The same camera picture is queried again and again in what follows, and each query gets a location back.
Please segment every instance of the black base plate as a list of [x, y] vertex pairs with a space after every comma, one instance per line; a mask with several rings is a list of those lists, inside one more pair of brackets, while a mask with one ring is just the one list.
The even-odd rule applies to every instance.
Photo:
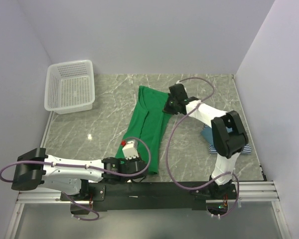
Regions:
[[[196, 187], [206, 182], [182, 182], [186, 187]], [[136, 209], [173, 209], [191, 208], [206, 210], [206, 200], [223, 199], [212, 198], [208, 189], [186, 191], [173, 182], [155, 183], [126, 183], [105, 184], [90, 183], [90, 192], [94, 192], [93, 209], [98, 212], [107, 210], [136, 210]], [[228, 199], [236, 199], [237, 193], [234, 184], [230, 185]]]

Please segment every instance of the green shirt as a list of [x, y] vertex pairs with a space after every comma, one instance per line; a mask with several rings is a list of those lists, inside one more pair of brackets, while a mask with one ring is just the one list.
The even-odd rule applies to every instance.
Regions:
[[[150, 174], [158, 173], [159, 146], [171, 117], [170, 114], [162, 112], [167, 98], [167, 93], [140, 86], [139, 100], [134, 108], [129, 128], [123, 136], [123, 139], [134, 136], [147, 144], [152, 156], [149, 166]], [[148, 152], [140, 142], [138, 143], [138, 152], [142, 160], [148, 162]], [[122, 146], [119, 147], [115, 157], [124, 158]]]

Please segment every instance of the white wall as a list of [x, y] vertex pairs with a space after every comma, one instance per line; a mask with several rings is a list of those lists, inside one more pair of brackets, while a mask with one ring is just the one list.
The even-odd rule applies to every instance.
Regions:
[[53, 63], [102, 73], [237, 72], [274, 0], [18, 0]]
[[[18, 3], [0, 0], [0, 169], [39, 146], [47, 122], [44, 86], [51, 64]], [[13, 170], [5, 177], [12, 178]], [[0, 181], [0, 239], [17, 192]]]
[[276, 0], [237, 72], [265, 173], [299, 239], [299, 0]]

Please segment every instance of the glass panel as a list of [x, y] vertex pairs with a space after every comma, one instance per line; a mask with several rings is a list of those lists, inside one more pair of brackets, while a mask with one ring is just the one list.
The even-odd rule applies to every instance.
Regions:
[[17, 239], [281, 239], [270, 202], [242, 203], [218, 220], [191, 209], [101, 212], [94, 222], [70, 217], [69, 204], [27, 204]]

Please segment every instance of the laundry basket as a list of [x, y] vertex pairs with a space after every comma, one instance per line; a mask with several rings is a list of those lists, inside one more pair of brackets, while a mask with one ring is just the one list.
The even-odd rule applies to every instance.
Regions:
[[86, 111], [95, 100], [93, 65], [89, 60], [49, 66], [44, 95], [47, 111], [66, 114]]

